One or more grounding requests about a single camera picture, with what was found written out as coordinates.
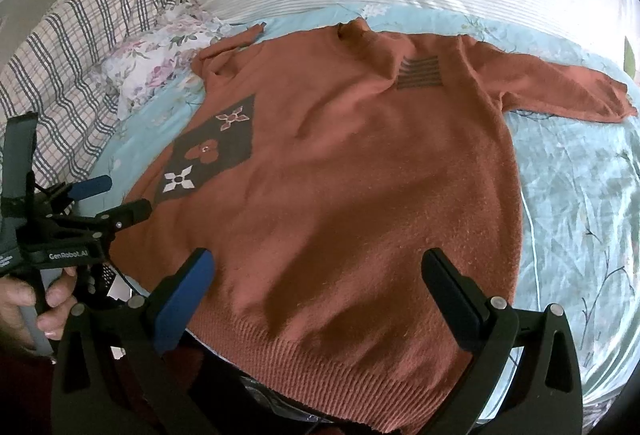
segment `sweater sleeve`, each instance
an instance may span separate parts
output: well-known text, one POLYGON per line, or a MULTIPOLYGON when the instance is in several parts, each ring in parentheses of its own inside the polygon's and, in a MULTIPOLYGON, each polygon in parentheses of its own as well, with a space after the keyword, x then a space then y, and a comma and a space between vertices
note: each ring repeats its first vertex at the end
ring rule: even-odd
MULTIPOLYGON (((200 76, 206 85, 207 91, 213 86, 218 85, 220 80, 220 71, 225 67, 229 60, 238 53, 242 47, 249 47, 264 31, 266 24, 257 24, 240 34, 224 38, 202 49, 196 57, 191 61, 191 70, 200 76)), ((254 48, 253 54, 257 54, 258 49, 254 48)), ((244 55, 244 62, 248 62, 252 55, 244 55)))
POLYGON ((472 76, 503 112, 531 110, 601 123, 638 115, 626 85, 601 72, 505 53, 469 36, 460 44, 472 76))

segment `bed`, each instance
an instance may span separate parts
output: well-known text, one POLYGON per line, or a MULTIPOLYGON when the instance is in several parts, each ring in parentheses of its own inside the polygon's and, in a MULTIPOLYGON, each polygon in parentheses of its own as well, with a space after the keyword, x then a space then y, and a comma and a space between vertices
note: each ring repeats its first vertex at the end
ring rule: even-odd
MULTIPOLYGON (((165 12, 177 0, 61 0, 0 75, 4 119, 30 108, 46 116, 38 129, 46 146, 36 152, 41 182, 112 177, 113 190, 82 203, 84 214, 119 204, 198 108, 204 91, 188 67, 193 50, 260 22, 262 40, 358 16, 373 30, 469 34, 507 52, 604 72, 640 104, 640 89, 622 70, 636 17, 623 0, 188 1, 165 12), (75 16, 78 7, 85 20, 75 16), (70 43, 67 34, 90 34, 95 44, 70 43), (38 45, 43 36, 60 45, 60 57, 43 59, 43 50, 53 50, 38 45), (156 56, 142 64, 139 54, 151 49, 156 56), (142 75, 137 85, 152 90, 140 94, 134 83, 125 97, 122 80, 136 60, 156 77, 142 75)), ((640 121, 613 126, 530 112, 506 120, 524 209, 514 306, 562 304, 584 405, 597 418, 640 360, 640 121)), ((497 411, 519 355, 514 350, 483 419, 497 411)), ((587 416, 586 427, 592 422, 587 416)))

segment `screw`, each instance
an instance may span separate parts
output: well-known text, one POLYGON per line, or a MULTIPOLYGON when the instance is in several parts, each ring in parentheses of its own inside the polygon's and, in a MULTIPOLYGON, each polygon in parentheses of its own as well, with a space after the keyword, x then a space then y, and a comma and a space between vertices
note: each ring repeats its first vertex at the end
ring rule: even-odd
POLYGON ((507 300, 505 300, 502 296, 494 296, 491 298, 491 306, 494 309, 504 310, 507 308, 507 300))
POLYGON ((71 307, 72 316, 82 316, 82 313, 84 313, 84 304, 76 303, 73 307, 71 307))
POLYGON ((564 309, 562 308, 562 305, 558 303, 552 303, 551 307, 549 307, 549 310, 551 310, 551 314, 553 314, 554 316, 561 317, 562 314, 564 314, 564 309))
POLYGON ((145 297, 140 296, 140 294, 132 296, 131 298, 129 298, 129 301, 127 301, 127 305, 129 306, 130 309, 139 309, 144 304, 145 304, 145 297))

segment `plaid blanket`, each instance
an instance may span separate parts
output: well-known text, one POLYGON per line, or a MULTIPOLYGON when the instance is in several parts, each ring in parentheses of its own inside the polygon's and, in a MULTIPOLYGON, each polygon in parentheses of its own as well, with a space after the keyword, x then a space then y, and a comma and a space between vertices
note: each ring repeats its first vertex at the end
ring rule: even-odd
POLYGON ((29 110, 39 113, 33 158, 39 184, 89 176, 114 131, 118 94, 88 73, 126 38, 152 28, 158 15, 175 4, 59 0, 20 45, 0 73, 0 145, 8 118, 29 110))

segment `white flower motif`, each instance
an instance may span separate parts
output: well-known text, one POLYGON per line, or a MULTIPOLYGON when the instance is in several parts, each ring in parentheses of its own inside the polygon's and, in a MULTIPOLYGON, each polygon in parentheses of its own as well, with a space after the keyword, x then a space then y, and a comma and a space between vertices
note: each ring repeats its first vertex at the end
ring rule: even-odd
POLYGON ((223 125, 220 126, 220 132, 224 132, 231 128, 231 123, 249 121, 249 117, 242 113, 242 107, 236 108, 231 114, 220 114, 216 116, 217 120, 224 121, 223 125))
POLYGON ((383 16, 389 10, 389 6, 384 4, 367 4, 362 8, 360 15, 365 20, 374 16, 383 16))
POLYGON ((195 186, 193 185, 193 182, 187 179, 187 175, 191 173, 191 168, 193 168, 193 165, 182 170, 182 172, 179 175, 176 175, 175 173, 165 173, 164 178, 167 180, 170 180, 171 182, 164 187, 164 190, 162 190, 162 193, 173 191, 178 186, 182 186, 186 190, 194 189, 195 186))

